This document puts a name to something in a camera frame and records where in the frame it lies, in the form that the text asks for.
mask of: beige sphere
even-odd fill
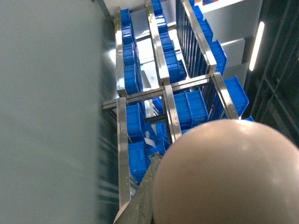
[[[299,152],[278,131],[244,120],[200,125],[163,157],[156,224],[299,224]]]

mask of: ceiling light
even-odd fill
[[[252,52],[252,56],[251,56],[251,61],[250,61],[250,64],[249,64],[250,71],[253,71],[254,66],[256,64],[256,58],[257,58],[258,50],[259,50],[260,45],[261,45],[261,40],[262,40],[262,36],[263,36],[264,27],[265,27],[265,24],[263,22],[260,22],[260,25],[258,26],[258,30],[257,30],[256,42],[254,43],[253,52]]]

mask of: blue plastic bin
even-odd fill
[[[176,52],[174,50],[168,51],[164,53],[164,56],[169,72],[170,83],[176,83],[179,81],[180,72]]]
[[[123,45],[123,62],[125,66],[137,64],[140,66],[137,51],[134,44]]]
[[[143,117],[145,118],[146,117],[146,111],[145,111],[145,104],[144,104],[144,101],[143,102],[139,102],[137,103],[139,104],[140,106],[140,110],[141,110],[141,114],[143,115]]]
[[[244,120],[248,120],[248,121],[252,121],[252,122],[254,122],[254,119],[253,119],[252,116],[249,116],[248,118],[246,118],[246,119],[244,119]]]
[[[171,41],[168,33],[163,33],[160,35],[163,52],[174,50],[173,42]]]
[[[191,113],[191,127],[195,127],[207,122],[208,112],[201,90],[186,92],[190,113]]]
[[[124,67],[124,75],[125,75],[125,88],[128,95],[138,93],[141,91],[140,86],[138,84],[137,73],[136,73],[136,65],[129,65]]]
[[[187,72],[185,70],[184,64],[182,60],[178,61],[179,64],[179,80],[185,80],[187,77]]]
[[[156,124],[156,131],[158,138],[166,138],[167,139],[167,132],[166,132],[166,124],[165,122],[160,122]]]
[[[167,22],[163,14],[156,16],[156,23],[160,35],[163,33],[168,33]]]
[[[190,129],[192,124],[192,119],[191,119],[191,113],[190,113],[187,96],[185,92],[175,94],[174,101],[176,103],[178,120],[181,126],[181,130]]]
[[[160,0],[152,0],[151,4],[153,5],[155,15],[163,14]]]
[[[127,106],[127,130],[133,142],[144,140],[144,119],[139,104]]]
[[[130,11],[129,9],[121,10],[121,25],[126,26],[128,24],[132,24]]]
[[[153,104],[155,105],[156,109],[159,111],[159,114],[163,114],[162,100],[159,97],[153,99]]]
[[[203,19],[204,19],[204,15],[202,14],[202,12],[201,12],[199,6],[193,6],[192,8],[193,8],[193,11],[194,11],[194,13],[195,13],[195,16],[196,16],[197,21],[198,21],[198,22],[203,21]]]
[[[176,94],[174,100],[181,130],[207,122],[208,113],[200,90]]]
[[[168,150],[168,148],[169,148],[168,141],[165,138],[160,138],[157,148],[159,150],[159,153],[161,155],[164,155],[166,153],[166,151]]]
[[[232,101],[235,105],[238,115],[242,116],[249,104],[249,100],[241,83],[239,82],[237,76],[225,79],[224,83],[228,89],[230,97],[232,98]],[[217,103],[217,101],[219,101],[218,95],[215,96],[214,105]],[[215,119],[220,118],[222,111],[223,111],[222,104],[219,104]]]
[[[123,45],[133,43],[136,47],[136,39],[133,31],[133,26],[128,24],[121,27]]]
[[[200,21],[199,24],[200,24],[200,27],[202,29],[202,32],[204,33],[204,35],[206,37],[206,41],[208,43],[212,42],[212,40],[213,40],[213,31],[212,31],[211,26],[208,23],[208,21],[203,20],[203,21]]]
[[[158,144],[159,138],[157,137],[151,124],[149,122],[145,123],[144,128],[145,128],[145,137],[152,139],[155,142],[155,144]]]
[[[129,144],[128,151],[131,175],[140,184],[150,166],[150,159],[146,153],[144,141]]]
[[[216,71],[223,75],[228,58],[219,41],[211,42],[209,45],[217,62]]]

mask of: steel bar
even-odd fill
[[[166,126],[169,130],[169,143],[172,144],[181,137],[182,131],[171,85],[166,85],[163,89],[163,106],[166,112]]]
[[[197,18],[195,16],[195,13],[192,9],[192,6],[189,2],[189,0],[181,0],[181,6],[184,8],[184,14],[186,14],[188,21],[190,22],[191,28],[193,30],[193,33],[195,35],[195,38],[197,40],[197,43],[199,44],[200,51],[204,56],[204,59],[207,64],[207,73],[213,73],[216,71],[216,60],[214,58],[214,55],[210,49],[210,46],[205,38],[205,35],[203,34],[203,31],[199,25],[199,22],[197,21]]]
[[[169,72],[164,57],[164,52],[163,52],[158,26],[154,14],[154,9],[150,0],[145,3],[145,8],[148,16],[149,31],[151,34],[151,40],[153,45],[158,81],[160,85],[169,85],[170,84]]]
[[[215,85],[215,89],[218,93],[219,99],[223,105],[224,112],[228,119],[239,119],[239,115],[235,109],[235,105],[230,97],[228,89],[223,81],[223,78],[219,72],[211,74],[211,79]]]
[[[131,182],[128,155],[128,132],[126,98],[118,98],[117,106],[117,148],[118,148],[118,177],[119,177],[119,204],[120,208],[131,200]]]
[[[180,81],[177,83],[171,84],[172,90],[175,91],[182,91],[185,89],[189,89],[192,87],[201,87],[206,85],[209,82],[210,74],[198,76],[195,78],[190,78],[188,80]],[[148,99],[154,99],[157,97],[160,97],[163,95],[163,88],[159,87],[154,90],[139,92],[136,94],[128,95],[126,97],[127,103],[133,103],[133,102],[141,102]],[[116,108],[116,99],[106,101],[102,105],[102,110],[112,110]]]
[[[116,89],[120,97],[126,97],[125,75],[123,70],[123,50],[121,32],[121,8],[117,7],[114,12],[115,24],[115,49],[116,49]]]
[[[165,121],[165,114],[159,114],[157,116],[154,117],[149,117],[144,119],[144,122],[149,122],[152,125],[156,124],[156,123],[160,123],[160,122],[164,122]]]

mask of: white wall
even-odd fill
[[[0,37],[0,223],[112,223],[114,38],[97,3],[0,1]]]

